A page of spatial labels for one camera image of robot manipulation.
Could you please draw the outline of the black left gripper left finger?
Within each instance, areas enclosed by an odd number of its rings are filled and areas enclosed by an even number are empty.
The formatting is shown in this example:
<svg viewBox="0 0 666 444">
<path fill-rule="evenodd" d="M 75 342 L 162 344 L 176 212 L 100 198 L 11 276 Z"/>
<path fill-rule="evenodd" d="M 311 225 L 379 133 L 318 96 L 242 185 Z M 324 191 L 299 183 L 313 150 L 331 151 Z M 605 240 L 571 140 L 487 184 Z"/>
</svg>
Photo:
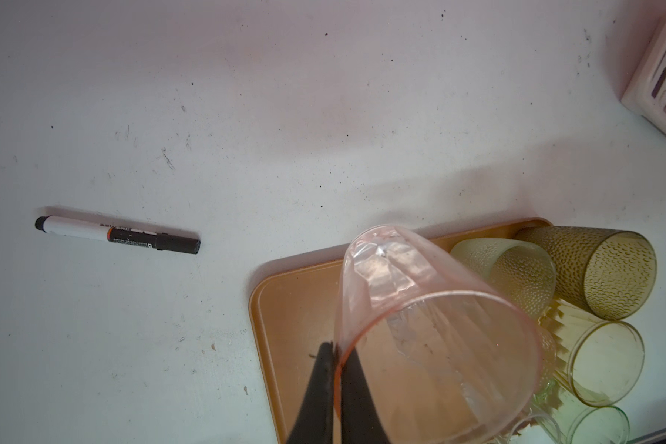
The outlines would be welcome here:
<svg viewBox="0 0 666 444">
<path fill-rule="evenodd" d="M 287 444 L 333 442 L 335 353 L 332 342 L 318 349 L 305 397 Z"/>
</svg>

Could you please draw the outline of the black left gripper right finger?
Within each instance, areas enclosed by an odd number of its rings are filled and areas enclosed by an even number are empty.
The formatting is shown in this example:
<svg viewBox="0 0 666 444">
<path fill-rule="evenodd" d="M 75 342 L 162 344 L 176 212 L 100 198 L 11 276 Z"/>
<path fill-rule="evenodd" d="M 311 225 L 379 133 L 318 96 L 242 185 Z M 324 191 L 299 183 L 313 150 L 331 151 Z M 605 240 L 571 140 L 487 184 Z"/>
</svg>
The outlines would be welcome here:
<svg viewBox="0 0 666 444">
<path fill-rule="evenodd" d="M 390 444 L 373 402 L 357 349 L 353 349 L 340 375 L 342 444 Z"/>
</svg>

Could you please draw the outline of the pink ribbed glass top row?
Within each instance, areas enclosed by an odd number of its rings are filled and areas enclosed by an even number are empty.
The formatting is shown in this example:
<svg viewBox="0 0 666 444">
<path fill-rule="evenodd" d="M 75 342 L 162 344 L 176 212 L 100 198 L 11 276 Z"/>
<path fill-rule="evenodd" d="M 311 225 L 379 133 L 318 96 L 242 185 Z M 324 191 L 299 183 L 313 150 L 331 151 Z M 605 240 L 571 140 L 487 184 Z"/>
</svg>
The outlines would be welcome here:
<svg viewBox="0 0 666 444">
<path fill-rule="evenodd" d="M 357 349 L 391 443 L 483 443 L 528 405 L 539 381 L 537 327 L 447 251 L 378 226 L 347 248 L 335 325 L 340 375 Z"/>
</svg>

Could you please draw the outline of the bright green faceted glass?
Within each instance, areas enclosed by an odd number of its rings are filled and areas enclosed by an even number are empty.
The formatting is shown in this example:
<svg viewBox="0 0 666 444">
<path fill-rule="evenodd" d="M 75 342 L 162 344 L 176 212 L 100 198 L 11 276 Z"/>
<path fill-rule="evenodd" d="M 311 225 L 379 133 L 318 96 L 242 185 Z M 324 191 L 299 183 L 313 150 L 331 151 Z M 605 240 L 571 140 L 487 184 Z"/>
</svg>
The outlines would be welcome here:
<svg viewBox="0 0 666 444">
<path fill-rule="evenodd" d="M 538 423 L 554 443 L 626 443 L 629 438 L 630 422 L 621 409 L 586 405 L 555 380 L 533 401 L 544 414 Z"/>
</svg>

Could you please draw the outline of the pale green textured glass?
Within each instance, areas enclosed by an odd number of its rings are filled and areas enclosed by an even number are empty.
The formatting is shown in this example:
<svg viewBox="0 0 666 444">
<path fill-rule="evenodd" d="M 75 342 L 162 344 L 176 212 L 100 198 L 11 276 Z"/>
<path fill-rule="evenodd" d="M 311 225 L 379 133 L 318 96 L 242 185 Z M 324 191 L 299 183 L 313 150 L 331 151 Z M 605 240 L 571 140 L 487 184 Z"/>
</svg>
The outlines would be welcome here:
<svg viewBox="0 0 666 444">
<path fill-rule="evenodd" d="M 543 248 L 531 242 L 505 238 L 463 240 L 451 249 L 451 256 L 534 320 L 546 312 L 555 294 L 555 265 Z"/>
</svg>

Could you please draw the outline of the yellow faceted glass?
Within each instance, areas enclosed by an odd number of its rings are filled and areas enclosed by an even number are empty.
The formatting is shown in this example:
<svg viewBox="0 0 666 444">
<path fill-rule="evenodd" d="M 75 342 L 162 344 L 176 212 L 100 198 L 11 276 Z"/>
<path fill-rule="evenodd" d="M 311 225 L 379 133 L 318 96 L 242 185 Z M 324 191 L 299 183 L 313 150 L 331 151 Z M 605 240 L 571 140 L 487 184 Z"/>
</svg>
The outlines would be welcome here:
<svg viewBox="0 0 666 444">
<path fill-rule="evenodd" d="M 632 325 L 603 320 L 562 299 L 551 302 L 540 325 L 555 342 L 553 377 L 582 403 L 609 406 L 636 386 L 646 352 Z"/>
</svg>

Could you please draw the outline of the olive brown textured glass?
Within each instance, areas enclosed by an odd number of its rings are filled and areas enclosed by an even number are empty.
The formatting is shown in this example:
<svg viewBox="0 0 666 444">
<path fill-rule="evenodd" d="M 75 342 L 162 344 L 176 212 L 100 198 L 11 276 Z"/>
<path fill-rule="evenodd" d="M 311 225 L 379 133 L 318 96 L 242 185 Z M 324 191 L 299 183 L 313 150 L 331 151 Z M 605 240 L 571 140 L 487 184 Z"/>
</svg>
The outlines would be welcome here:
<svg viewBox="0 0 666 444">
<path fill-rule="evenodd" d="M 549 254 L 561 299 L 604 320 L 632 316 L 656 282 L 655 250 L 634 231 L 549 226 L 522 229 L 515 238 Z"/>
</svg>

